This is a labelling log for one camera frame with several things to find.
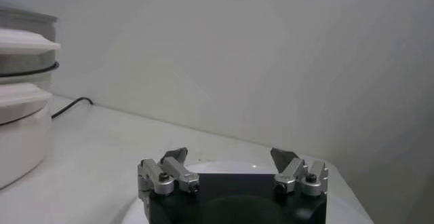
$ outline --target white platform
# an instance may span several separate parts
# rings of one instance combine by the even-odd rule
[[[55,97],[52,108],[68,102]],[[0,223],[121,223],[136,199],[137,163],[144,157],[159,159],[168,149],[188,147],[186,164],[236,161],[273,165],[270,147],[85,102],[58,117],[52,134],[54,146],[46,159],[0,191]],[[330,193],[371,223],[337,169],[328,166]],[[338,214],[334,209],[328,212]]]

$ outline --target white container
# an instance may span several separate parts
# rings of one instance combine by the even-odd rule
[[[51,42],[40,34],[0,28],[1,54],[39,55],[59,49],[60,44]]]
[[[22,75],[14,77],[0,77],[0,84],[9,83],[33,83],[40,87],[42,90],[50,91],[52,81],[52,71],[47,71],[44,73],[32,74],[32,75]]]
[[[50,97],[29,83],[0,86],[0,188],[43,159],[51,143]]]

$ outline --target screw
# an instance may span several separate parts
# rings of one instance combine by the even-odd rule
[[[317,182],[317,176],[315,174],[308,174],[308,175],[306,175],[306,182],[308,182],[308,183],[316,183]]]
[[[284,194],[286,194],[286,186],[283,184],[280,184],[280,183],[276,184],[276,186],[274,188],[274,192],[276,194],[279,194],[279,195],[284,195]]]
[[[161,181],[161,182],[167,181],[167,180],[169,180],[169,178],[170,178],[170,176],[166,172],[162,172],[158,176],[158,181]]]
[[[192,194],[196,194],[199,192],[199,184],[194,184],[189,186],[189,191]]]

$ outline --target white bowl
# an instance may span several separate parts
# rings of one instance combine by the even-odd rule
[[[0,126],[0,188],[41,162],[51,143],[51,124],[46,105],[28,117]]]

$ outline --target bolt head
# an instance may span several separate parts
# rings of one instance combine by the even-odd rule
[[[306,182],[308,182],[308,183],[316,183],[317,182],[317,176],[315,174],[308,174],[308,175],[306,175]]]
[[[169,178],[170,178],[170,176],[166,172],[162,172],[158,176],[158,181],[161,181],[161,182],[167,181],[167,180],[169,180]]]
[[[286,186],[283,184],[276,184],[274,187],[274,192],[278,195],[284,195],[286,194]]]

